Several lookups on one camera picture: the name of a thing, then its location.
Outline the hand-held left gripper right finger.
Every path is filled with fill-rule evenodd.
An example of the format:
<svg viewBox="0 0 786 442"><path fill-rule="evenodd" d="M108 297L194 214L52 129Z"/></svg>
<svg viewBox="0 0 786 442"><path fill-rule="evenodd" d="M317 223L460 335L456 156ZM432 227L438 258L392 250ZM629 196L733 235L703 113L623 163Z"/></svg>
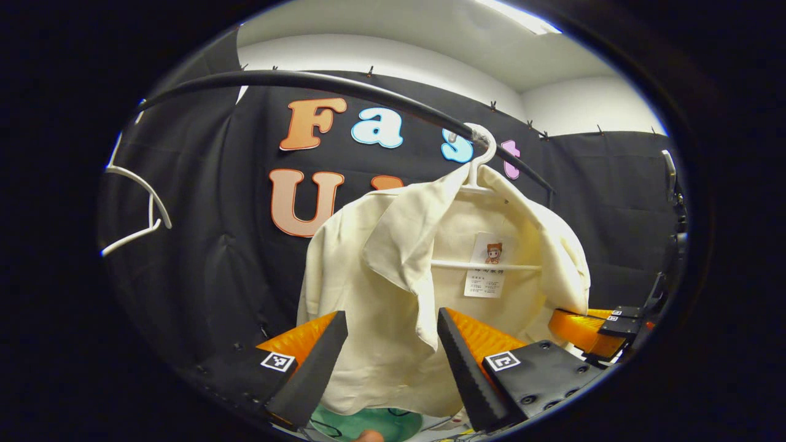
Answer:
<svg viewBox="0 0 786 442"><path fill-rule="evenodd" d="M548 412L602 374L548 339L526 344L454 309L440 308L437 330L461 402L479 433Z"/></svg>

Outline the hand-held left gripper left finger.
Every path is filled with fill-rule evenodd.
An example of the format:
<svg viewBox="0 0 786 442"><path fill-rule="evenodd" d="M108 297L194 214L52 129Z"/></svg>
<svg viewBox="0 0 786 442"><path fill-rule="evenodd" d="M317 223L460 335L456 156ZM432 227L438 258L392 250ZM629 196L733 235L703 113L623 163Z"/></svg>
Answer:
<svg viewBox="0 0 786 442"><path fill-rule="evenodd" d="M334 311L264 342L218 352L193 369L193 383L255 425L302 430L322 400L348 337Z"/></svg>

